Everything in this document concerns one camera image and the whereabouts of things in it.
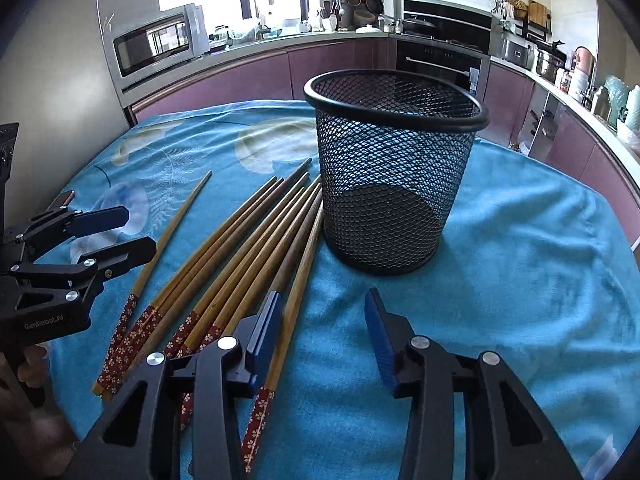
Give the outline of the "left hand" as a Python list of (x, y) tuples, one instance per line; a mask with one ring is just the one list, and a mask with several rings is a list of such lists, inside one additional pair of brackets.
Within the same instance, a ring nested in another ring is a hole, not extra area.
[(77, 436), (56, 403), (37, 408), (26, 396), (50, 384), (49, 350), (26, 348), (17, 370), (1, 360), (1, 463), (16, 469), (11, 478), (58, 478), (75, 454)]

